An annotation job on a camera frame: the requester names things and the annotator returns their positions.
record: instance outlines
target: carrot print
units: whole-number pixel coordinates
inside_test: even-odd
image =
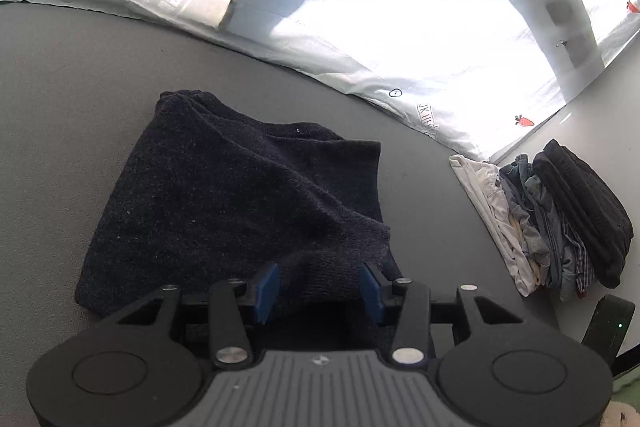
[[[529,120],[529,118],[524,118],[523,115],[516,116],[516,125],[520,127],[532,127],[535,124]]]

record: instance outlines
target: blue gripper pad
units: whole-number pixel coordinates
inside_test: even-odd
[[[256,287],[254,316],[255,322],[265,324],[280,293],[280,267],[271,265]]]
[[[380,296],[380,285],[364,264],[360,265],[360,297],[371,320],[376,324],[382,324],[385,318],[385,307]]]

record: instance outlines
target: gray cloth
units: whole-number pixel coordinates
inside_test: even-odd
[[[546,281],[546,277],[549,271],[549,264],[551,263],[551,252],[545,240],[542,239],[538,229],[532,224],[529,219],[529,213],[520,206],[518,198],[513,190],[513,185],[507,179],[502,179],[502,190],[507,197],[509,203],[509,211],[511,215],[520,224],[522,230],[522,236],[524,238],[524,244],[522,250],[524,253],[532,258],[536,263],[540,265],[540,280]]]
[[[531,176],[525,182],[525,187],[537,203],[536,211],[540,211],[540,215],[536,212],[538,224],[544,225],[552,254],[546,285],[549,288],[559,287],[560,299],[569,300],[576,291],[576,262],[574,245],[566,237],[565,227],[562,225],[564,216],[538,176]]]
[[[541,282],[549,288],[559,288],[562,283],[562,256],[559,254],[560,250],[556,245],[555,235],[544,208],[527,188],[527,181],[532,176],[534,176],[533,168],[526,154],[519,154],[514,162],[500,168],[500,177],[511,189],[514,202],[529,214],[530,224],[538,230],[549,252],[548,262],[544,259],[543,264],[540,265]]]

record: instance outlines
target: plaid shirt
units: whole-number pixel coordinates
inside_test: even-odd
[[[586,292],[591,283],[596,279],[595,270],[593,269],[593,263],[587,253],[587,249],[584,243],[578,237],[574,229],[571,228],[569,222],[564,217],[564,214],[558,208],[558,214],[562,221],[562,232],[564,236],[575,247],[575,285],[578,293],[583,294]]]

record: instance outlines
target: white wall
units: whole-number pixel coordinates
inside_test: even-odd
[[[562,332],[576,340],[582,339],[595,305],[606,293],[635,302],[636,316],[622,353],[640,343],[640,38],[503,164],[519,153],[526,153],[532,161],[552,138],[591,165],[624,204],[636,229],[618,288],[609,290],[598,284],[584,299],[568,303],[554,299]]]

